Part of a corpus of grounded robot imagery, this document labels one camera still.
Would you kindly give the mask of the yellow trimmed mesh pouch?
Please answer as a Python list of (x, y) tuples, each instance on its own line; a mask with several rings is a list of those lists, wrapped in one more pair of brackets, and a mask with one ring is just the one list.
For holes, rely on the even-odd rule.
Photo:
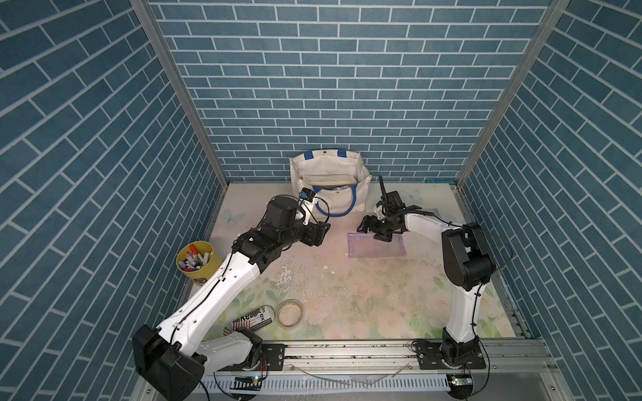
[(358, 184), (358, 179), (352, 175), (301, 175), (299, 179), (306, 185), (329, 188)]

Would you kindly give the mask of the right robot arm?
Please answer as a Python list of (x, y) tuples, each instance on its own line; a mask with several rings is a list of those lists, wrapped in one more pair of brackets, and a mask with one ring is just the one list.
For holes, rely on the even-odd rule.
[(396, 233), (414, 232), (441, 243), (444, 271), (453, 285), (442, 349), (452, 355), (473, 351), (479, 343), (480, 298), (498, 270), (488, 233), (476, 223), (448, 222), (421, 207), (408, 207), (395, 191), (383, 195), (374, 210), (374, 215), (363, 218), (357, 232), (371, 232), (383, 242), (390, 242)]

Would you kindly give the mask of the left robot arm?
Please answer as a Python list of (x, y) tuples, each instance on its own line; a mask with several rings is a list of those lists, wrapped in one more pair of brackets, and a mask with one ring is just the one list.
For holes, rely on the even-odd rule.
[(320, 201), (312, 190), (276, 195), (262, 220), (239, 235), (222, 265), (183, 306), (156, 327), (141, 326), (132, 337), (135, 370), (167, 400), (183, 400), (205, 375), (227, 367), (262, 365), (262, 339), (241, 327), (205, 346), (212, 324), (267, 267), (301, 242), (318, 247), (330, 229), (313, 216)]

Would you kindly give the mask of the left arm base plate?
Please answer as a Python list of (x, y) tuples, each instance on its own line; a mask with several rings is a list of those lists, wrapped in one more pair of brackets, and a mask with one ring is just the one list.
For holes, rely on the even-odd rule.
[(223, 368), (222, 371), (282, 371), (284, 368), (285, 350), (285, 344), (263, 344), (260, 351), (252, 350), (246, 361), (227, 366)]

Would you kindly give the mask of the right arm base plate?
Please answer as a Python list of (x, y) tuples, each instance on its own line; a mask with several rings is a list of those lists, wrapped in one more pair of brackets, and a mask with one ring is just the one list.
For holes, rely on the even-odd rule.
[(421, 370), (485, 369), (487, 367), (478, 340), (456, 344), (451, 340), (436, 342), (420, 339), (411, 342), (411, 351), (416, 354)]

